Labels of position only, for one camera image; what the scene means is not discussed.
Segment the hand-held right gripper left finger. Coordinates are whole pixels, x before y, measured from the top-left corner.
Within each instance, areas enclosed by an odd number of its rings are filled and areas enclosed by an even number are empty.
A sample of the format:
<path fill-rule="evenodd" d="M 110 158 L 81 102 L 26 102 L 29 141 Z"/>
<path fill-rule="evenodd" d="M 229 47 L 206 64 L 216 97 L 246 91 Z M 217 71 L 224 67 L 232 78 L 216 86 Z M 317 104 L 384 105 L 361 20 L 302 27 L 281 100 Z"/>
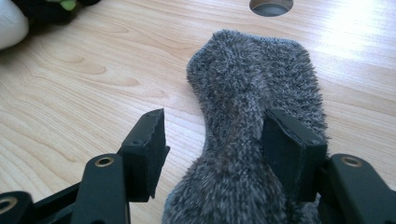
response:
<path fill-rule="evenodd" d="M 164 111 L 156 109 L 142 115 L 118 151 L 123 158 L 129 202 L 146 203 L 149 198 L 155 197 L 169 150 L 165 138 Z"/>

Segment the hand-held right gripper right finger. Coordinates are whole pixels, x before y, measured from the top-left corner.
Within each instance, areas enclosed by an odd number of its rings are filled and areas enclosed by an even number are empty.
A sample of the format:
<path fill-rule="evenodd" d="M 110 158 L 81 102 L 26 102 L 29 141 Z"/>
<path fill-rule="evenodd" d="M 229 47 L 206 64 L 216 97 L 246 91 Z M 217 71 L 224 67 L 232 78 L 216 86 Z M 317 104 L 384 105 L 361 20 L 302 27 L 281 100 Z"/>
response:
<path fill-rule="evenodd" d="M 285 194 L 296 202 L 313 202 L 314 177 L 326 158 L 327 143 L 298 119 L 278 109 L 265 111 L 262 149 Z"/>

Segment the grey fuzzy cloth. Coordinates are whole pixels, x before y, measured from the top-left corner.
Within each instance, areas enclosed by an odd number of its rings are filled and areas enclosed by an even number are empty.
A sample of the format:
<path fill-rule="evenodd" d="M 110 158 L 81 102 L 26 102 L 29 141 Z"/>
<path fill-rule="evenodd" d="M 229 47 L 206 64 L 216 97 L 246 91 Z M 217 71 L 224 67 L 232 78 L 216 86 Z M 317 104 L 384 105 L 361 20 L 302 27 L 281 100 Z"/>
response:
<path fill-rule="evenodd" d="M 204 114 L 205 144 L 169 194 L 162 224 L 321 224 L 318 203 L 289 199 L 261 147 L 268 108 L 326 135 L 308 52 L 293 40 L 222 30 L 193 55 L 187 79 Z"/>

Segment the panda plush toy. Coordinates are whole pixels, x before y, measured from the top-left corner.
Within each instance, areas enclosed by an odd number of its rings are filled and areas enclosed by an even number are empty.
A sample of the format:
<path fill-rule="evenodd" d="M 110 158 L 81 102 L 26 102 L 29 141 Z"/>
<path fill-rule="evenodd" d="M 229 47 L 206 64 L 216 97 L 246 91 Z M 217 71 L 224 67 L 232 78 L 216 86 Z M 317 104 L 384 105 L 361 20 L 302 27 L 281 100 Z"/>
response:
<path fill-rule="evenodd" d="M 101 0 L 0 0 L 0 50 L 19 44 L 32 21 L 66 23 L 77 6 L 92 6 Z"/>

